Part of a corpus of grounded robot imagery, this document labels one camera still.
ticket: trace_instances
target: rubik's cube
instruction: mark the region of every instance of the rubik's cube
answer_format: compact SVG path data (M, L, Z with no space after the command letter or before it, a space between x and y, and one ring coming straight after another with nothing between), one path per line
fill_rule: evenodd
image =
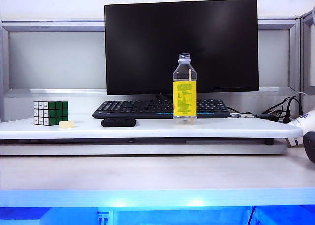
M68 102L34 102L34 124L57 125L69 120Z

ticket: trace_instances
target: frosted glass panel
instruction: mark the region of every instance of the frosted glass panel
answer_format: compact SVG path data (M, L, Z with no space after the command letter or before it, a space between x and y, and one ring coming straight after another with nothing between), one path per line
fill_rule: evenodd
M315 27L311 25L311 47L310 47L310 85L315 86Z
M11 32L10 88L105 88L104 32Z
M260 86L287 87L289 30L258 39ZM106 88L104 32L11 32L9 46L11 89Z
M289 29L259 30L259 86L287 87L289 84Z

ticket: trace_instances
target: cable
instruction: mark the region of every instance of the cable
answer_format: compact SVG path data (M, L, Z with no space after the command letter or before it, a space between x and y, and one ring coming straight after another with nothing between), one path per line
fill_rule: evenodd
M272 106L271 108L268 108L267 110L263 111L262 113L268 113L270 110L272 110L272 109L278 107L279 105L282 105L282 108L283 108L283 104L284 104L287 100L289 100L289 99L290 99L289 97L288 97L288 98L285 98L281 103L278 103L278 104L276 104L275 106Z
M254 212L255 212L256 207L257 207L257 206L254 206L254 207L252 208L252 212L251 212L250 217L248 218L247 225L251 225L252 216L254 215Z
M289 99L286 98L286 101L283 101L280 105L278 105L278 108L276 108L276 109L274 109L273 111L269 112L269 114L271 114L271 113L275 112L276 110L278 110L279 108L281 108L281 107L282 107L288 100L290 100L291 98L297 97L297 94L304 94L304 95L307 95L307 93L305 93L305 92L297 92L297 93L295 93L294 95L292 95Z
M228 109L230 109L230 110L232 110L232 111L234 111L236 113L240 113L239 111L235 110L234 108L231 108L231 107L226 107L226 108L228 108Z
M290 105L292 103L293 100L296 100L298 103L299 103L299 114L303 114L303 110L302 110L302 106L301 106L301 103L300 101L298 101L296 98L296 96L292 96L290 99L289 99L289 102L287 104L287 107L286 107L286 115L284 117L284 119L282 120L283 123L289 123L291 122L293 119L291 118L291 111L290 111Z
M294 98L293 100L295 100L299 104L299 115L303 115L303 108L300 101L298 101L296 98Z

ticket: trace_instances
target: white container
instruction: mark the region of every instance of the white container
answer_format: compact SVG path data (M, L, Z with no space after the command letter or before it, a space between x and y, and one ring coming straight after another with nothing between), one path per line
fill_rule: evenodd
M315 131L315 108L312 111L302 115L301 117L294 119L288 124L302 128L303 135L305 135L309 131ZM287 143L289 146L297 146L303 144L303 138L300 137L287 139Z

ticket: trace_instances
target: white shelf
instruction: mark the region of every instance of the white shelf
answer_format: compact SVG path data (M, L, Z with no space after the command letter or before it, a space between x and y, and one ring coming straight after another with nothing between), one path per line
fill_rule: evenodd
M192 126L174 125L172 119L137 119L135 127L104 128L101 119L90 115L73 115L75 127L33 124L33 119L1 123L0 139L87 139L154 137L227 137L227 138L296 138L298 127L258 118L197 119Z

